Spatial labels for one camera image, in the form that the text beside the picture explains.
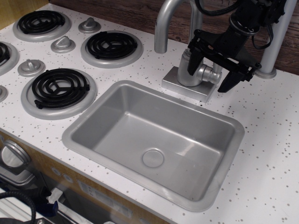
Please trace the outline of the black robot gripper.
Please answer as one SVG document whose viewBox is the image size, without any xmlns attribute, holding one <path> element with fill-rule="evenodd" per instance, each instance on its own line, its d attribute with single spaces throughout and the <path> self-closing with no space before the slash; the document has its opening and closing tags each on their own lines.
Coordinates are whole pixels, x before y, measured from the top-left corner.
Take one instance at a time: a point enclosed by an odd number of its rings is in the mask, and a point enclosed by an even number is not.
<svg viewBox="0 0 299 224">
<path fill-rule="evenodd" d="M 230 22 L 227 30 L 222 34 L 214 34 L 197 29 L 188 48 L 191 56 L 187 71 L 193 76 L 202 62 L 207 58 L 229 71 L 218 92 L 226 93 L 235 87 L 244 76 L 252 75 L 261 68 L 261 64 L 246 50 L 245 43 L 256 29 L 247 32 L 239 29 L 234 22 Z"/>
</svg>

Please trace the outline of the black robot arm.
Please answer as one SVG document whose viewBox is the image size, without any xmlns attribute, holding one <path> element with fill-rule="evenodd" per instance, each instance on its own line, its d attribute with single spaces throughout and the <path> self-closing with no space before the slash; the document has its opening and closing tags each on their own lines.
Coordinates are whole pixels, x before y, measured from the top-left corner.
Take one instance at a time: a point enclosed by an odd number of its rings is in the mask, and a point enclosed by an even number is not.
<svg viewBox="0 0 299 224">
<path fill-rule="evenodd" d="M 191 57 L 187 67 L 193 76 L 203 58 L 207 58 L 229 71 L 218 91 L 228 92 L 240 81 L 250 81 L 254 72 L 262 66 L 244 47 L 260 27 L 266 27 L 270 40 L 273 40 L 271 25 L 278 23 L 284 15 L 284 0 L 238 0 L 233 5 L 216 11 L 205 10 L 200 1 L 197 9 L 207 16 L 220 16 L 231 12 L 229 27 L 222 34 L 214 34 L 200 29 L 194 31 L 194 38 L 188 47 Z"/>
</svg>

